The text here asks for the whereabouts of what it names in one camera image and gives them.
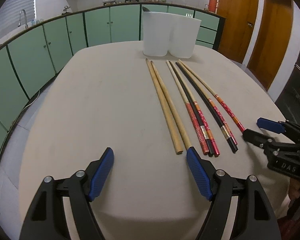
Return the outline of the right hand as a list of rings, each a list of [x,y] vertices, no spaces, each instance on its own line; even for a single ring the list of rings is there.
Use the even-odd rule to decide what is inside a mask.
[[[300,197],[300,181],[290,178],[288,196],[291,201]]]

